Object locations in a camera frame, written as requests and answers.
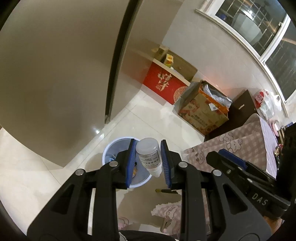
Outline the white plastic bottle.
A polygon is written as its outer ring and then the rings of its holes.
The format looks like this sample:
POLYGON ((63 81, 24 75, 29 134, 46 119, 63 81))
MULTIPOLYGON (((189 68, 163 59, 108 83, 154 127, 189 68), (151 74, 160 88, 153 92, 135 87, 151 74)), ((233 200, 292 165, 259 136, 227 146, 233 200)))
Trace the white plastic bottle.
POLYGON ((143 138, 136 145, 136 152, 139 159, 154 177, 160 177, 162 173, 162 161, 159 150, 159 143, 154 138, 143 138))

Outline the grey checkered tablecloth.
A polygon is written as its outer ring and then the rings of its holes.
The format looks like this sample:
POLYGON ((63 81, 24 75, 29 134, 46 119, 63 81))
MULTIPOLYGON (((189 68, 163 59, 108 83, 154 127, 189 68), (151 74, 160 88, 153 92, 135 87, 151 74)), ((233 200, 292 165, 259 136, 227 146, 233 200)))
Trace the grey checkered tablecloth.
POLYGON ((277 139, 268 123, 260 116, 259 120, 266 150, 266 172, 269 173, 273 178, 276 178, 278 170, 274 157, 274 151, 278 145, 277 139))

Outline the dark wooden sideboard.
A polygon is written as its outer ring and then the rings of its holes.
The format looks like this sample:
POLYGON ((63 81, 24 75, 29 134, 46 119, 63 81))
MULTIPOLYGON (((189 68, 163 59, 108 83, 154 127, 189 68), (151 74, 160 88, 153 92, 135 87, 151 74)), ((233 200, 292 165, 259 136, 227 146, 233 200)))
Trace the dark wooden sideboard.
POLYGON ((249 90, 244 90, 231 104, 228 112, 228 120, 217 129, 205 135, 204 142, 242 126, 254 113, 258 114, 253 97, 249 90))

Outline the white plastic shopping bag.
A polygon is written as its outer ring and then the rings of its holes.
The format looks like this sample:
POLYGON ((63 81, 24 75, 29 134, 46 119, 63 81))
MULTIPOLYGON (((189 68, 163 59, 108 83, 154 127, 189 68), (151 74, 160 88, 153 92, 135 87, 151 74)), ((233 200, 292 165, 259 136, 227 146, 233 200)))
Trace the white plastic shopping bag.
POLYGON ((255 106, 266 120, 270 120, 276 113, 282 111, 279 95, 274 95, 267 90, 260 90, 254 96, 255 106))

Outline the printed orange cardboard box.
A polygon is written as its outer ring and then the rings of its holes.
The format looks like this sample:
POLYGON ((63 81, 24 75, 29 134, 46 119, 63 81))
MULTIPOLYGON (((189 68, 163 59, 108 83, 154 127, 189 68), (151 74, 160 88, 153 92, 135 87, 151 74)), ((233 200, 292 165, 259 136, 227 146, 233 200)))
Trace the printed orange cardboard box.
POLYGON ((228 121, 233 101, 205 80, 192 82, 175 103, 174 111, 202 135, 228 121))

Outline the red cardboard box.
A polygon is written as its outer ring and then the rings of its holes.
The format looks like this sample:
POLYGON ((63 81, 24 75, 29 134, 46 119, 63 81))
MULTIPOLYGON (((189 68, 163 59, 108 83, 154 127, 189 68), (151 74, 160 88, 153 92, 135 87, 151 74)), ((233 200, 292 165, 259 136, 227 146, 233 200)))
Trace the red cardboard box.
POLYGON ((160 45, 155 51, 154 59, 144 79, 144 85, 173 105, 190 85, 197 71, 197 68, 188 61, 168 47, 160 45), (163 64, 166 54, 174 57, 171 67, 163 64))

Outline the silver refrigerator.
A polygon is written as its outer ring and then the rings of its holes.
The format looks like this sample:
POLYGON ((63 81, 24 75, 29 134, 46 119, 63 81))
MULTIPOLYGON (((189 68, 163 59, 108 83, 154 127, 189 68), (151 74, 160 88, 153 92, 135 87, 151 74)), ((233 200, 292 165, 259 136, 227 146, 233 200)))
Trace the silver refrigerator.
POLYGON ((1 126, 66 166, 138 92, 182 1, 1 1, 1 126))

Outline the yellow small carton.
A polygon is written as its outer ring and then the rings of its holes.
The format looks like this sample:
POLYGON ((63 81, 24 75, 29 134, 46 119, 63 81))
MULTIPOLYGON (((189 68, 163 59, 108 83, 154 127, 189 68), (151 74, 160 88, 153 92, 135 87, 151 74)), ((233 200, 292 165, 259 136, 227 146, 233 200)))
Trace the yellow small carton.
POLYGON ((165 59, 163 60, 163 64, 171 67, 174 63, 174 57, 171 54, 166 54, 165 59))

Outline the white framed window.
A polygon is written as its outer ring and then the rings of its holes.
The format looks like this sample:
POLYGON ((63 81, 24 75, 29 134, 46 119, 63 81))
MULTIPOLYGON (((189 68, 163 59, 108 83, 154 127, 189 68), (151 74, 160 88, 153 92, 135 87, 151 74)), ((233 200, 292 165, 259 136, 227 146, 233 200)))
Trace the white framed window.
POLYGON ((285 110, 295 99, 295 24, 279 1, 203 1, 195 13, 234 37, 263 68, 285 110))

